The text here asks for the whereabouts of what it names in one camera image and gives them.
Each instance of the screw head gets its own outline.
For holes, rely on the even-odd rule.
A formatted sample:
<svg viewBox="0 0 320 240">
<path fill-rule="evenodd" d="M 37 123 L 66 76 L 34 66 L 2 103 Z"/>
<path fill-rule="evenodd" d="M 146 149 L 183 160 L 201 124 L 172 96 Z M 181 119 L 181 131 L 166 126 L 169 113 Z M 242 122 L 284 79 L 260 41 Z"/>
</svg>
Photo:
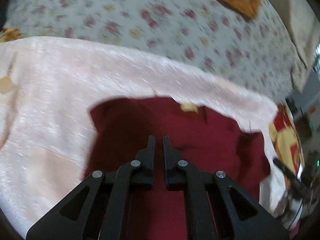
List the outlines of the screw head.
<svg viewBox="0 0 320 240">
<path fill-rule="evenodd" d="M 130 164 L 133 167 L 138 167 L 138 166 L 140 166 L 141 162 L 138 160 L 133 160 L 132 162 L 130 162 Z"/>
<path fill-rule="evenodd" d="M 220 179 L 223 179 L 226 176 L 226 173 L 224 171 L 217 171 L 216 172 L 217 177 Z"/>
<path fill-rule="evenodd" d="M 102 176 L 102 171 L 94 171 L 92 173 L 92 177 L 94 178 L 100 178 Z"/>
<path fill-rule="evenodd" d="M 178 161 L 178 165 L 181 166 L 181 167 L 185 167 L 185 166 L 188 165 L 188 162 L 185 161 L 185 160 L 180 160 L 180 161 Z"/>
</svg>

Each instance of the black cable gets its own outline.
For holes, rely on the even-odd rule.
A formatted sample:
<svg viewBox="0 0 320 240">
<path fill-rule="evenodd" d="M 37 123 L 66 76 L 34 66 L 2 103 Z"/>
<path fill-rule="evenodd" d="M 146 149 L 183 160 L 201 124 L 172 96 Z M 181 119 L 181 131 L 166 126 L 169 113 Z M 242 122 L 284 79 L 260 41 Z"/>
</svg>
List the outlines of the black cable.
<svg viewBox="0 0 320 240">
<path fill-rule="evenodd" d="M 300 212 L 301 207 L 302 207 L 302 200 L 301 200 L 301 205 L 300 205 L 300 207 L 299 207 L 299 209 L 298 209 L 298 212 L 297 212 L 296 216 L 294 217 L 293 221 L 291 222 L 291 225 L 288 227 L 288 230 L 289 230 L 290 227 L 292 226 L 293 222 L 296 220 L 296 218 L 297 218 L 297 216 L 298 216 L 298 214 L 299 214 L 299 212 Z"/>
</svg>

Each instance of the black metal bracket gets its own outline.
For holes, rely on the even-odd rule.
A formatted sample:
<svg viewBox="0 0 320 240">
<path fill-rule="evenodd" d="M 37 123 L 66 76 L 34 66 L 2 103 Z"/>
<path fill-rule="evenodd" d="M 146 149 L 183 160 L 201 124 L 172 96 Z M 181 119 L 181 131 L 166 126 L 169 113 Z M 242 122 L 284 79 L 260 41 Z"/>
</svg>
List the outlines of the black metal bracket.
<svg viewBox="0 0 320 240">
<path fill-rule="evenodd" d="M 27 233 L 26 240 L 127 239 L 130 192 L 153 185 L 155 138 L 117 171 L 94 171 Z M 285 228 L 223 171 L 199 170 L 164 137 L 167 190 L 183 190 L 188 239 L 289 240 Z"/>
</svg>

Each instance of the flower pattern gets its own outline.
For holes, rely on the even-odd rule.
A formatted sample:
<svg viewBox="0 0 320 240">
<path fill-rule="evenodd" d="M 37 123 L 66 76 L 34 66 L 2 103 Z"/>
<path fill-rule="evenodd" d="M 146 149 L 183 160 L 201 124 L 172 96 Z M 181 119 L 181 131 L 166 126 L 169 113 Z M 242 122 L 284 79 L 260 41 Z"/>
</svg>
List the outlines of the flower pattern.
<svg viewBox="0 0 320 240">
<path fill-rule="evenodd" d="M 150 51 L 275 100 L 291 90 L 297 53 L 268 0 L 255 20 L 217 0 L 11 0 L 5 26 Z"/>
</svg>

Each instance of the white blanket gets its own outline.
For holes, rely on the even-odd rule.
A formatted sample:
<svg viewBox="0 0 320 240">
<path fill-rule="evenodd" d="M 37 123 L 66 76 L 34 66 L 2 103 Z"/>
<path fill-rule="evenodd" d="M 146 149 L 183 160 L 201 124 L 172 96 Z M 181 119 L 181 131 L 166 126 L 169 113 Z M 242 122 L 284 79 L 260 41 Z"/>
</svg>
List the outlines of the white blanket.
<svg viewBox="0 0 320 240">
<path fill-rule="evenodd" d="M 200 69 L 139 50 L 54 37 L 0 44 L 0 76 L 13 54 L 16 89 L 0 95 L 0 207 L 23 236 L 83 177 L 96 136 L 88 109 L 118 96 L 171 96 L 234 118 L 244 131 L 261 130 L 270 163 L 276 157 L 268 124 L 277 111 L 264 96 Z M 272 212 L 284 177 L 271 165 L 260 204 Z"/>
</svg>

